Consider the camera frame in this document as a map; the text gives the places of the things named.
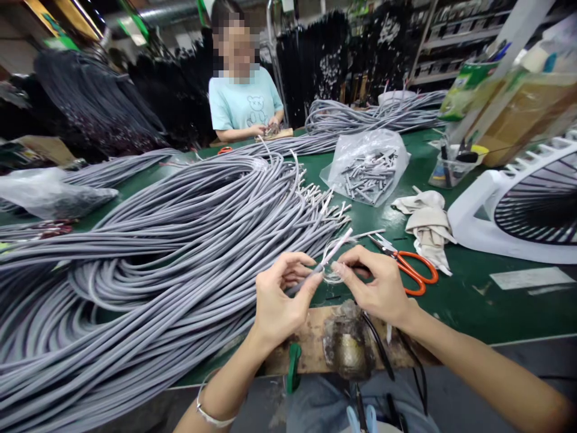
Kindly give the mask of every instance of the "wrist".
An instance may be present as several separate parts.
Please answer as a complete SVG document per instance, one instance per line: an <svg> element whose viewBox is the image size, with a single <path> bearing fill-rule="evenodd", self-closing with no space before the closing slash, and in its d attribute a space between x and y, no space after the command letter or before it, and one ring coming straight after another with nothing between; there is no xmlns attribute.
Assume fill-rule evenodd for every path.
<svg viewBox="0 0 577 433"><path fill-rule="evenodd" d="M416 300L410 299L407 310L403 313L395 327L399 328L405 334L415 337L419 330L419 326L422 320L423 313L427 313L419 307Z"/></svg>
<svg viewBox="0 0 577 433"><path fill-rule="evenodd" d="M260 363L264 362L276 347L270 344L256 324L246 335L245 343Z"/></svg>

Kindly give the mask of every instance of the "ceiling pipe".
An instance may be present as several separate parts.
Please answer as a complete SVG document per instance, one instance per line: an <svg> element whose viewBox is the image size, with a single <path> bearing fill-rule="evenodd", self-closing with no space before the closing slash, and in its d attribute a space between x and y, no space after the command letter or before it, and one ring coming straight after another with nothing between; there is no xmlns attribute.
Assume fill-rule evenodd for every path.
<svg viewBox="0 0 577 433"><path fill-rule="evenodd" d="M265 0L237 0L242 7L251 7L257 4L265 3ZM198 17L197 3L192 0L173 0L147 8L138 9L142 20L149 27L166 27L188 19ZM118 23L119 18L127 17L124 11L109 14L104 17L106 26L111 29L114 37L121 37L123 31Z"/></svg>

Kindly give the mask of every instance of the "bear graphic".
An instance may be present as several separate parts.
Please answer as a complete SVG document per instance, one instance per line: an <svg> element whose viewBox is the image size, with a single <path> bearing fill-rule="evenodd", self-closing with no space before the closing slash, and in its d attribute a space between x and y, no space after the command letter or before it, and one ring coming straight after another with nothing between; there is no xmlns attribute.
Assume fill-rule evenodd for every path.
<svg viewBox="0 0 577 433"><path fill-rule="evenodd" d="M266 115L264 114L264 98L262 96L248 96L248 103L250 104L252 111L249 115L246 124L252 126L254 124L264 124L266 125Z"/></svg>

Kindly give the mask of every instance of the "clear plastic bag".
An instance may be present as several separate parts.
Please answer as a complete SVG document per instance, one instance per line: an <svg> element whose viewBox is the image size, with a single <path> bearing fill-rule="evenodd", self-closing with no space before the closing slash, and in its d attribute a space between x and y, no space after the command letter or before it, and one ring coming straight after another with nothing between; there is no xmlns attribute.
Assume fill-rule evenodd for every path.
<svg viewBox="0 0 577 433"><path fill-rule="evenodd" d="M0 177L0 198L44 220L80 218L112 200L116 189L69 185L59 168L19 170Z"/></svg>
<svg viewBox="0 0 577 433"><path fill-rule="evenodd" d="M388 129L340 135L332 164L320 178L341 195L380 206L396 188L410 157L401 136Z"/></svg>

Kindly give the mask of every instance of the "green workbench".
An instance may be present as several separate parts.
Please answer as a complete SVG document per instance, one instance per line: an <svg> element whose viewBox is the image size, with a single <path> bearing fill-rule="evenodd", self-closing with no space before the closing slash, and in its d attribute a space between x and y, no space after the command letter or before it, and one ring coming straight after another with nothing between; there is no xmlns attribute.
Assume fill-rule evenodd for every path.
<svg viewBox="0 0 577 433"><path fill-rule="evenodd" d="M390 241L405 238L393 242L396 249L414 251L414 237L405 233L408 216L393 209L390 203L397 197L415 195L412 189L413 185L423 191L435 189L427 181L435 166L438 151L427 142L438 137L437 133L430 130L403 135L407 150L412 154L411 161L392 196L381 207L375 208L357 203L340 195L334 197L334 203L340 204L345 201L352 204L348 215L352 219L354 233L386 229L386 233L383 235ZM218 149L204 149L200 155L205 158L215 155L217 151ZM322 168L332 162L332 157L332 153L327 153L299 158L299 162L303 163L307 169L307 183L314 182L321 188L327 189L320 180L319 173ZM120 201L174 170L178 169L167 166L153 167L124 182L117 187L120 191L119 198L84 218L76 225L75 230L89 230ZM439 189L447 202L446 209L481 171L482 168L475 169L454 190ZM0 216L0 224L16 221L21 222L22 220ZM362 243L367 248L376 251L370 242L362 241ZM551 265L481 253L452 244L447 245L445 250L453 276L447 277L439 273L439 282L427 286L427 293L418 298L419 305L442 322L490 345L577 334L577 290L574 290L575 287L532 296L523 289L501 290L489 277L489 274L498 272L519 271ZM417 267L417 270L426 275L424 267L422 269ZM401 275L407 288L416 287L415 282L410 277L403 272ZM352 296L345 285L328 286L323 283L313 298L312 306L337 305L350 297ZM206 361L179 381L177 385L200 383L208 372L222 365L235 348L232 347L227 352Z"/></svg>

